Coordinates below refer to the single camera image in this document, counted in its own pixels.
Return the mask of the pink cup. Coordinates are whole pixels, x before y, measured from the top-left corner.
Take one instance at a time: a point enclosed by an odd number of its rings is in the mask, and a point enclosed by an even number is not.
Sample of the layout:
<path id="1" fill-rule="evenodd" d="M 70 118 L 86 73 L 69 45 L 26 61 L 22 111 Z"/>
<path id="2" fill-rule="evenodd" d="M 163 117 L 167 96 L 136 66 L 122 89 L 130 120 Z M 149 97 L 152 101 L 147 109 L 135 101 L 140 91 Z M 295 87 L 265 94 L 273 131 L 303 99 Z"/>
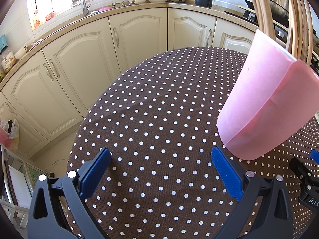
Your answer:
<path id="1" fill-rule="evenodd" d="M 228 151 L 254 160 L 290 138 L 318 111 L 318 75 L 257 30 L 217 118 Z"/>

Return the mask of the wooden chopstick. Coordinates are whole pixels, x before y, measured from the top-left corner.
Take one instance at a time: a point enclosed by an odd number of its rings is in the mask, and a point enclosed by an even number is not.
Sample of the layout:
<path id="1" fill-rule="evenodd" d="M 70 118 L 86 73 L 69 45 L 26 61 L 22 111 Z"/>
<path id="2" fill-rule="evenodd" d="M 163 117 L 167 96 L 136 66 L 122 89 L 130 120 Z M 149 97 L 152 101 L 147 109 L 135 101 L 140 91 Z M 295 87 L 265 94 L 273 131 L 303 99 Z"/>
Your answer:
<path id="1" fill-rule="evenodd" d="M 286 43 L 286 50 L 296 59 L 298 58 L 298 19 L 296 16 L 294 0 L 289 0 L 289 30 Z"/>
<path id="2" fill-rule="evenodd" d="M 267 7 L 265 4 L 266 1 L 267 0 L 252 0 L 252 3 L 255 8 L 260 31 L 262 31 L 263 33 L 265 33 L 266 35 L 270 37 L 271 33 L 270 33 L 269 21 L 267 19 Z"/>
<path id="3" fill-rule="evenodd" d="M 310 66 L 313 47 L 313 27 L 310 5 L 307 0 L 294 0 L 294 3 L 299 28 L 298 59 L 304 61 L 307 66 Z"/>
<path id="4" fill-rule="evenodd" d="M 275 37 L 275 30 L 274 30 L 274 24 L 273 24 L 273 18 L 272 18 L 272 13 L 271 13 L 271 9 L 270 9 L 270 5 L 269 5 L 269 0 L 267 0 L 265 2 L 266 4 L 266 7 L 267 7 L 267 19 L 269 21 L 269 26 L 270 26 L 270 33 L 271 33 L 271 36 L 270 38 L 275 40 L 276 37 Z"/>

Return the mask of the cream lower kitchen cabinets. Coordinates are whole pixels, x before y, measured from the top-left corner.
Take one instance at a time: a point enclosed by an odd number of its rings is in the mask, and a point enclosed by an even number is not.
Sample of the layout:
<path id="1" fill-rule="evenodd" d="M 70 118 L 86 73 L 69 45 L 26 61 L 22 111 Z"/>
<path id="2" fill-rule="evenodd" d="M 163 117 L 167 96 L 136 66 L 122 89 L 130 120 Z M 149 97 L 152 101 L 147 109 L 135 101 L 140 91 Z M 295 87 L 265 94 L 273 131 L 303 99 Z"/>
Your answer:
<path id="1" fill-rule="evenodd" d="M 1 82 L 1 115 L 20 126 L 31 158 L 72 132 L 97 97 L 139 62 L 186 46 L 247 53 L 257 27 L 227 12 L 158 3 L 110 9 L 52 33 Z"/>

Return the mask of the chrome kitchen faucet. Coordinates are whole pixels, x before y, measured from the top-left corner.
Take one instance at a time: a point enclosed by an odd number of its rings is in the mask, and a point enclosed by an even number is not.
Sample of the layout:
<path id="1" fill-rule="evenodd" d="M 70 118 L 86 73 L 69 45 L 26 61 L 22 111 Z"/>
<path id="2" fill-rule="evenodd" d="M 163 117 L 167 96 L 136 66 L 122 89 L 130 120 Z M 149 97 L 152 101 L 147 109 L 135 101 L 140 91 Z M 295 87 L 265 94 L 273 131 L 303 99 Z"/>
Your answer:
<path id="1" fill-rule="evenodd" d="M 91 5 L 87 5 L 86 3 L 86 0 L 72 0 L 72 5 L 75 5 L 77 2 L 79 1 L 82 1 L 82 4 L 83 4 L 83 15 L 86 17 L 86 16 L 89 16 L 90 12 L 89 12 L 89 7 Z"/>

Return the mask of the steel kitchen sink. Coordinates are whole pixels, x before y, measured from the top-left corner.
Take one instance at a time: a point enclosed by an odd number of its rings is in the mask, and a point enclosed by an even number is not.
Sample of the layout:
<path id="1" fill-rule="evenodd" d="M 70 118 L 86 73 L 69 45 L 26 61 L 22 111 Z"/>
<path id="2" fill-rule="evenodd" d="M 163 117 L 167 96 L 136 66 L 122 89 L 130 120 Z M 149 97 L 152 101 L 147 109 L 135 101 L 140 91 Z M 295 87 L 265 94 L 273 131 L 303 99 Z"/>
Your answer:
<path id="1" fill-rule="evenodd" d="M 117 3 L 117 2 L 114 2 L 111 5 L 104 6 L 104 7 L 101 7 L 99 9 L 93 10 L 92 12 L 89 13 L 89 16 L 95 15 L 97 13 L 104 12 L 104 11 L 107 11 L 107 10 L 120 8 L 120 7 L 123 7 L 123 6 L 126 6 L 126 5 L 129 5 L 129 3 Z"/>

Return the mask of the brown polka dot tablecloth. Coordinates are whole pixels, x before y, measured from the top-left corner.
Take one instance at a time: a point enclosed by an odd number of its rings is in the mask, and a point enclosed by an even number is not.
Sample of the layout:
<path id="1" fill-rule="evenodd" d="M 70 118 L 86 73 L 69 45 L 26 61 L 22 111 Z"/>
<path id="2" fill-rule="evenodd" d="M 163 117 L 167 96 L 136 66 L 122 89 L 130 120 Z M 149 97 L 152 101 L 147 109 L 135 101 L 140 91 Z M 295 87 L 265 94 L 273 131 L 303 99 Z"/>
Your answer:
<path id="1" fill-rule="evenodd" d="M 86 204 L 111 238 L 212 238 L 236 199 L 211 162 L 217 116 L 247 56 L 187 47 L 141 61 L 97 98 L 68 159 L 111 164 Z"/>

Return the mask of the plastic bag on floor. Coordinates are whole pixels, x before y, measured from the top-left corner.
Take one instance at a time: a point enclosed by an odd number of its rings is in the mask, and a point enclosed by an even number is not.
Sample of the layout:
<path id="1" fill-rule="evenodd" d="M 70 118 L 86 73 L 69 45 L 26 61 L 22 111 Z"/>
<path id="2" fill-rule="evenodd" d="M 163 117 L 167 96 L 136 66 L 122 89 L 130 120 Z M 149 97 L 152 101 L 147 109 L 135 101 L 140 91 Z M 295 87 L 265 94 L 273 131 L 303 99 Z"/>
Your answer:
<path id="1" fill-rule="evenodd" d="M 20 140 L 20 127 L 16 119 L 8 120 L 1 116 L 1 145 L 12 153 L 17 153 Z"/>

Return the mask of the black gas stove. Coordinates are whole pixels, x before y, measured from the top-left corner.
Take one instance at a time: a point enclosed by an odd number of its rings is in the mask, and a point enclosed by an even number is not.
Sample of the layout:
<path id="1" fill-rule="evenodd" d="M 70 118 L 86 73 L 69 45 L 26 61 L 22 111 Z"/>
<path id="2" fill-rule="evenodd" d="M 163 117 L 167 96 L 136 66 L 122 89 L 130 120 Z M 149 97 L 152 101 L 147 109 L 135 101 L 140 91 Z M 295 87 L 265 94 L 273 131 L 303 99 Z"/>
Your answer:
<path id="1" fill-rule="evenodd" d="M 232 16 L 238 17 L 242 20 L 245 20 L 255 26 L 258 26 L 258 20 L 257 16 L 254 10 L 254 6 L 252 5 L 252 2 L 245 0 L 248 7 L 244 7 L 242 5 L 237 5 L 240 9 L 242 9 L 244 12 L 241 14 L 239 12 L 236 12 L 235 14 L 225 10 L 227 14 L 230 14 Z M 279 16 L 275 16 L 275 19 L 273 19 L 274 28 L 275 28 L 275 35 L 278 40 L 280 40 L 284 45 L 286 45 L 287 38 L 288 38 L 288 20 L 284 20 L 283 18 L 280 18 Z M 311 68 L 318 74 L 318 36 L 316 36 L 316 31 L 313 30 L 313 49 L 312 49 L 312 58 L 311 58 Z"/>

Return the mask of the food jar on counter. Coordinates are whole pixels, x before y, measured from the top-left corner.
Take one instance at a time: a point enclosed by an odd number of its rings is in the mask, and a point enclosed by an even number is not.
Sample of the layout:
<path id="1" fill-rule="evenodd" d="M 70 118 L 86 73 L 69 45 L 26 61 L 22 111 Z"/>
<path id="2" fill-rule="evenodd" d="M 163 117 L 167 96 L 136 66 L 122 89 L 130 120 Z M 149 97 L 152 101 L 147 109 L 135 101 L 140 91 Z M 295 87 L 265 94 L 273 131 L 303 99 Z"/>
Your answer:
<path id="1" fill-rule="evenodd" d="M 1 66 L 5 73 L 8 73 L 10 69 L 16 64 L 17 59 L 15 58 L 13 52 L 6 48 L 1 53 Z"/>

